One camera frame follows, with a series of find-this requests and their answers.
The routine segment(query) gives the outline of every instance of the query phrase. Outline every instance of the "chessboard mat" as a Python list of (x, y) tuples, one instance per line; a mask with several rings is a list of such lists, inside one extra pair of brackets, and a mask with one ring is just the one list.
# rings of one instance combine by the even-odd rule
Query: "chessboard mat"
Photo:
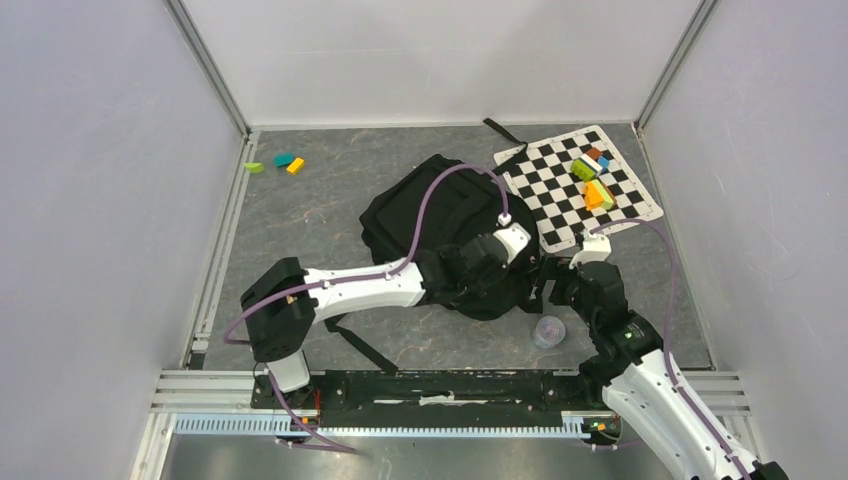
[[(615, 196), (609, 211), (586, 210), (583, 199), (585, 184), (571, 173), (571, 164), (592, 147), (603, 152), (609, 168), (598, 178)], [(495, 163), (509, 160), (521, 147), (495, 154)], [(651, 194), (639, 180), (621, 153), (598, 125), (581, 128), (557, 137), (533, 142), (527, 147), (527, 158), (503, 178), (512, 193), (523, 198), (536, 218), (542, 249), (548, 253), (572, 247), (575, 234), (624, 218), (655, 220), (663, 215)], [(635, 223), (615, 225), (606, 233), (620, 232)]]

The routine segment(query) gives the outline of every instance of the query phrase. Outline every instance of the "clear plastic cup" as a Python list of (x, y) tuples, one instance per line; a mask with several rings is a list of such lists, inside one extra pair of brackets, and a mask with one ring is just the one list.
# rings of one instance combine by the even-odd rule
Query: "clear plastic cup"
[(539, 348), (554, 348), (564, 338), (565, 324), (557, 317), (542, 317), (533, 329), (533, 343)]

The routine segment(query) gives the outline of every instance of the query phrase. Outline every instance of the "yellow toy block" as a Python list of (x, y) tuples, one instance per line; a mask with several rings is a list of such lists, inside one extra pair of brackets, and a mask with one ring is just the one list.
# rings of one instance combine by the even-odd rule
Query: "yellow toy block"
[(297, 157), (297, 158), (294, 159), (294, 161), (291, 163), (291, 165), (286, 167), (286, 171), (291, 173), (292, 175), (296, 175), (297, 172), (299, 172), (300, 169), (303, 168), (303, 164), (304, 164), (303, 159), (300, 158), (300, 157)]
[(615, 196), (600, 180), (595, 179), (587, 182), (583, 194), (585, 195), (587, 210), (594, 210), (598, 207), (609, 210), (615, 205)]

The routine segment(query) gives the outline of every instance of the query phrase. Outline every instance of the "toy block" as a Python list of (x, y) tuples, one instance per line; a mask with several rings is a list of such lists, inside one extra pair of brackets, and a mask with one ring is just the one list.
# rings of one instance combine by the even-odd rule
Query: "toy block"
[(594, 210), (599, 207), (609, 210), (615, 205), (615, 196), (600, 180), (596, 179), (587, 182), (586, 188), (583, 189), (583, 194), (586, 196), (587, 210)]
[(584, 155), (588, 156), (592, 160), (597, 161), (598, 158), (601, 157), (601, 151), (595, 147), (590, 148)]
[(265, 170), (265, 165), (261, 163), (245, 163), (244, 168), (250, 173), (260, 173)]
[(598, 157), (598, 165), (601, 166), (601, 173), (609, 170), (609, 160), (607, 160), (607, 157), (604, 157), (603, 155)]
[(292, 175), (297, 175), (297, 172), (299, 172), (300, 169), (303, 168), (304, 163), (305, 162), (303, 161), (302, 158), (297, 157), (297, 158), (294, 159), (294, 161), (291, 163), (291, 165), (286, 167), (286, 171), (291, 173)]
[(285, 167), (286, 165), (291, 165), (292, 162), (294, 162), (294, 155), (289, 152), (274, 157), (274, 165), (278, 167)]
[(574, 159), (571, 163), (571, 173), (577, 175), (580, 180), (588, 182), (601, 173), (601, 166), (586, 155)]

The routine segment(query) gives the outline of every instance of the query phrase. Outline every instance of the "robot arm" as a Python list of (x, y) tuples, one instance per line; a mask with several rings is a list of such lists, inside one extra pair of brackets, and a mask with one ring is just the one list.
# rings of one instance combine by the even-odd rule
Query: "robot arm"
[(735, 480), (744, 469), (754, 480), (786, 480), (776, 463), (760, 464), (727, 432), (673, 355), (666, 362), (659, 334), (628, 308), (618, 268), (603, 261), (609, 252), (605, 236), (587, 235), (581, 252), (558, 265), (551, 295), (580, 315), (598, 350), (580, 365), (589, 397), (630, 424), (674, 478)]
[[(528, 239), (527, 232), (513, 224), (461, 248), (421, 251), (393, 274), (404, 259), (353, 270), (304, 270), (296, 258), (280, 260), (242, 296), (245, 309), (298, 285), (323, 287), (270, 304), (246, 320), (254, 359), (267, 363), (281, 391), (296, 390), (310, 380), (301, 345), (313, 324), (368, 308), (461, 301), (499, 281)], [(584, 394), (621, 415), (675, 478), (742, 480), (741, 466), (754, 480), (786, 480), (776, 463), (760, 464), (729, 435), (680, 375), (671, 355), (668, 361), (676, 379), (668, 376), (662, 338), (628, 308), (618, 268), (604, 261), (609, 253), (605, 236), (587, 235), (579, 253), (559, 259), (545, 275), (556, 278), (551, 302), (578, 313), (598, 350), (580, 365)], [(365, 275), (376, 278), (334, 283)]]
[[(243, 308), (297, 285), (319, 283), (323, 287), (292, 295), (286, 302), (268, 305), (250, 316), (245, 324), (253, 357), (268, 365), (282, 392), (296, 390), (309, 383), (309, 368), (300, 347), (312, 325), (370, 308), (461, 301), (464, 295), (485, 291), (503, 278), (529, 241), (527, 231), (513, 223), (463, 247), (420, 251), (397, 272), (406, 259), (350, 270), (304, 270), (297, 258), (284, 258), (242, 295)], [(334, 283), (351, 277), (368, 279)]]

